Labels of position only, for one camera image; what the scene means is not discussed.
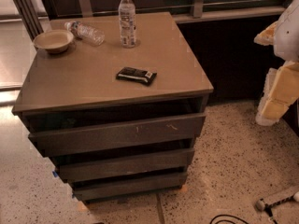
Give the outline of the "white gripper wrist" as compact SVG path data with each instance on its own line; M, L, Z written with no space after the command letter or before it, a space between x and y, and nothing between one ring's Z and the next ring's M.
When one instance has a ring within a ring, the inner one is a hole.
M254 42L262 46L273 45L277 24L275 21L258 33ZM262 126L272 126L279 122L298 98L299 63L285 62L279 69L270 68L265 78L256 122Z

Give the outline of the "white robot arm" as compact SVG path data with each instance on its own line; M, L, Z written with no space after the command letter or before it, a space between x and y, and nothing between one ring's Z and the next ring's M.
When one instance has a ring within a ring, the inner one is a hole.
M269 69L255 118L259 125L272 126L299 98L299 0L293 0L254 42L272 45L274 54L284 61L279 69Z

